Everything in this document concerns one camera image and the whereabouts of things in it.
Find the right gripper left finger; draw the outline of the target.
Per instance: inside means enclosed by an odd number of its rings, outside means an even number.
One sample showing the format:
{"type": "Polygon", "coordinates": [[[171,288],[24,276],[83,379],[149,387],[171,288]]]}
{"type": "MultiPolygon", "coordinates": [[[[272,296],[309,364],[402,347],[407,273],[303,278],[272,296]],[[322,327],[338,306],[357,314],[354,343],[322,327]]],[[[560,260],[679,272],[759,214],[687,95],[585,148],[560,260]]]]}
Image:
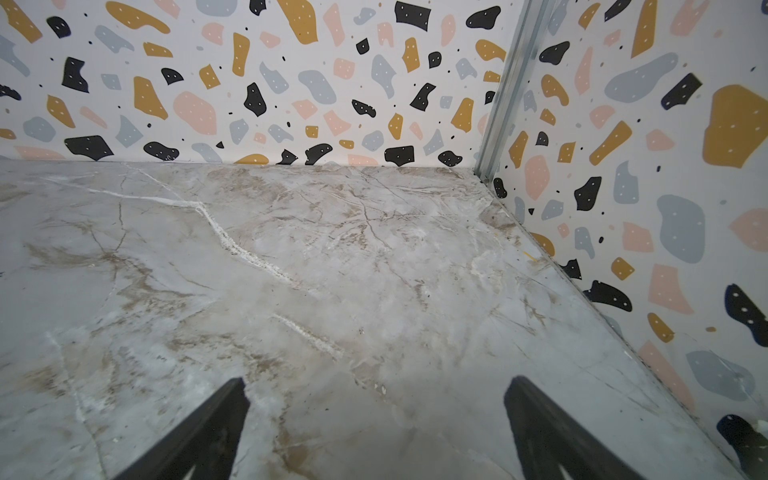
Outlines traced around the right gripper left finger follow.
{"type": "Polygon", "coordinates": [[[228,479],[250,402],[245,382],[225,382],[119,479],[228,479]]]}

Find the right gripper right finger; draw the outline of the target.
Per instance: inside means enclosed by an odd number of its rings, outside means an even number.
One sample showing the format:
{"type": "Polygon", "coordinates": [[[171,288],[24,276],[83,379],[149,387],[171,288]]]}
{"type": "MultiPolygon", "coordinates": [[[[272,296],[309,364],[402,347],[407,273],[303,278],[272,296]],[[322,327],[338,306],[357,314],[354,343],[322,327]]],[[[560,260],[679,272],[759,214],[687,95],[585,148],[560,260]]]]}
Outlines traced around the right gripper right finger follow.
{"type": "Polygon", "coordinates": [[[504,407],[526,479],[642,479],[528,378],[511,380],[504,407]]]}

